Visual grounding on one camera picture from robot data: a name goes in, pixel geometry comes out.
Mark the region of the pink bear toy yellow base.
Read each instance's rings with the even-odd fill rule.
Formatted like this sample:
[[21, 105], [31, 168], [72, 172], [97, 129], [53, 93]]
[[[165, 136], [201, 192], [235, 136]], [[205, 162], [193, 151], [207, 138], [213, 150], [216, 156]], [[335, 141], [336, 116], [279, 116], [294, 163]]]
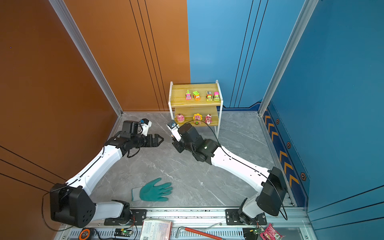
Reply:
[[176, 120], [178, 123], [183, 123], [185, 121], [185, 117], [183, 114], [177, 114], [176, 115]]

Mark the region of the pink yellow flower toy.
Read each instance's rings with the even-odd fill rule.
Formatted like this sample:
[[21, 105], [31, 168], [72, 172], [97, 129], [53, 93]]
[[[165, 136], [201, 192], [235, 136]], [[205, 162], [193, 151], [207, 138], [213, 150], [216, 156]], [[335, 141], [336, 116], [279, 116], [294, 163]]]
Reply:
[[201, 114], [194, 114], [193, 120], [196, 125], [200, 125], [202, 123], [203, 116]]

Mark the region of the pink strawberry bear toy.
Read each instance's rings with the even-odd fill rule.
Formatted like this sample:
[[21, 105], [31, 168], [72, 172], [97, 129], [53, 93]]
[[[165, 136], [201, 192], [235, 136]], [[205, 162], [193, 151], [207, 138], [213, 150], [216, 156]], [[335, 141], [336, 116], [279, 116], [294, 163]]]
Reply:
[[211, 114], [207, 114], [206, 117], [205, 117], [205, 123], [207, 125], [210, 125], [212, 123], [212, 115]]

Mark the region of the yellow wooden two-tier shelf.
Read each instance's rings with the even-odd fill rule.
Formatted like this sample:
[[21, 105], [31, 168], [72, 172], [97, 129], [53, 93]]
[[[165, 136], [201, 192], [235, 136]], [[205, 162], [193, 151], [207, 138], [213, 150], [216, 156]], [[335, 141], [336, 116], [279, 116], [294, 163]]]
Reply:
[[[190, 90], [192, 93], [192, 99], [189, 101], [187, 101], [185, 97], [186, 90]], [[193, 91], [198, 91], [200, 93], [201, 99], [199, 101], [195, 101], [193, 97]], [[211, 91], [213, 94], [212, 102], [206, 101], [207, 91]], [[221, 101], [214, 101], [214, 92], [220, 93]], [[172, 120], [175, 120], [177, 122], [176, 115], [184, 115], [185, 121], [183, 123], [177, 122], [180, 126], [182, 126], [188, 121], [193, 123], [194, 114], [201, 114], [203, 116], [202, 121], [205, 121], [205, 117], [207, 114], [211, 114], [212, 123], [209, 126], [215, 129], [215, 134], [217, 136], [219, 135], [224, 99], [218, 80], [216, 80], [215, 83], [209, 84], [174, 84], [173, 82], [171, 82], [169, 89], [168, 106]]]

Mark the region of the pink green toy car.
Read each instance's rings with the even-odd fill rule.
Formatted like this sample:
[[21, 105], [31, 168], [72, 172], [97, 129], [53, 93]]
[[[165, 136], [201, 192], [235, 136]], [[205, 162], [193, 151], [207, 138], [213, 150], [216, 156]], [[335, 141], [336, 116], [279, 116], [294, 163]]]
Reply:
[[186, 100], [189, 101], [192, 99], [192, 93], [190, 90], [186, 90], [186, 94], [185, 94], [185, 97], [186, 97]]

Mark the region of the orange toy car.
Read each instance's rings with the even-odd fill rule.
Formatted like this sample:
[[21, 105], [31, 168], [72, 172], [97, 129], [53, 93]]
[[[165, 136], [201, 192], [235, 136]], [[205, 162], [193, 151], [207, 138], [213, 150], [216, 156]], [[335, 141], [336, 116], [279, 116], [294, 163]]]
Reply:
[[198, 91], [193, 91], [193, 97], [195, 101], [199, 101], [201, 99], [200, 93]]

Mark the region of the green orange toy truck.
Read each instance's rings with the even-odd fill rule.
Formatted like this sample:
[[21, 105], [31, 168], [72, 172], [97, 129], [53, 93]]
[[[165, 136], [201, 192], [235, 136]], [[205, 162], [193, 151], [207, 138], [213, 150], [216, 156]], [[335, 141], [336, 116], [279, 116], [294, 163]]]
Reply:
[[212, 102], [213, 101], [213, 94], [211, 91], [207, 91], [207, 94], [206, 94], [206, 101], [207, 102]]

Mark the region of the pink green toy vehicle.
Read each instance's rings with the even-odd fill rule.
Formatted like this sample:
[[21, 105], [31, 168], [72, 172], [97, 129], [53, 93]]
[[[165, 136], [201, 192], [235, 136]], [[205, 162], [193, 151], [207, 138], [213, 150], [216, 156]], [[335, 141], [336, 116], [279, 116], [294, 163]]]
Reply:
[[214, 101], [215, 102], [221, 101], [219, 92], [214, 92]]

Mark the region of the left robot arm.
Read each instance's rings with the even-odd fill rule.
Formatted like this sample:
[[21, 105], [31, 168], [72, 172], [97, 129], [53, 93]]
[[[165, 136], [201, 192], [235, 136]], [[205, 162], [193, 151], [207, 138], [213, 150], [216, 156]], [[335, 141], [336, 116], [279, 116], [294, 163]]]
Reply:
[[108, 170], [130, 150], [156, 148], [164, 141], [160, 135], [148, 133], [151, 125], [148, 119], [124, 121], [122, 130], [110, 137], [79, 173], [64, 184], [55, 184], [49, 192], [51, 220], [77, 228], [103, 219], [128, 222], [132, 217], [128, 202], [94, 203], [90, 195]]

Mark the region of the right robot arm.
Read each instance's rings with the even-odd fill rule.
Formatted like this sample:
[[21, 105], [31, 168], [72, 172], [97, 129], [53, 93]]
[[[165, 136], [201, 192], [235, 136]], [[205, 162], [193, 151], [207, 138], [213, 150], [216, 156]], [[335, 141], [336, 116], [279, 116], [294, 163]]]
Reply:
[[190, 123], [180, 127], [171, 120], [167, 127], [172, 133], [173, 146], [179, 153], [189, 151], [198, 162], [226, 170], [256, 191], [254, 196], [243, 201], [238, 210], [243, 224], [251, 225], [257, 216], [264, 213], [275, 217], [282, 214], [285, 219], [288, 217], [283, 204], [288, 187], [280, 169], [260, 167], [242, 159], [218, 141], [203, 139]]

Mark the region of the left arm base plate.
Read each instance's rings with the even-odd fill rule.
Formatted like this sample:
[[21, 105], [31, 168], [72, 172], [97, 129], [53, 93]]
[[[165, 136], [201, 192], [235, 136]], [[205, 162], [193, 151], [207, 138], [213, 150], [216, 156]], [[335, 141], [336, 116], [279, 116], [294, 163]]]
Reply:
[[142, 226], [147, 218], [146, 209], [130, 209], [122, 213], [118, 218], [105, 219], [105, 226]]

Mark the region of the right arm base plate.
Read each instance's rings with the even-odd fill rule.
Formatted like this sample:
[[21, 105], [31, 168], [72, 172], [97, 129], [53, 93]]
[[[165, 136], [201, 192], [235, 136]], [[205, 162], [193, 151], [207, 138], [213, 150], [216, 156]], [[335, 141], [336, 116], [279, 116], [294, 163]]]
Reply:
[[261, 213], [257, 215], [254, 218], [250, 218], [244, 213], [240, 213], [237, 209], [226, 209], [226, 221], [228, 226], [235, 226], [235, 225], [247, 225], [247, 226], [266, 226], [267, 225], [267, 219], [264, 213]]

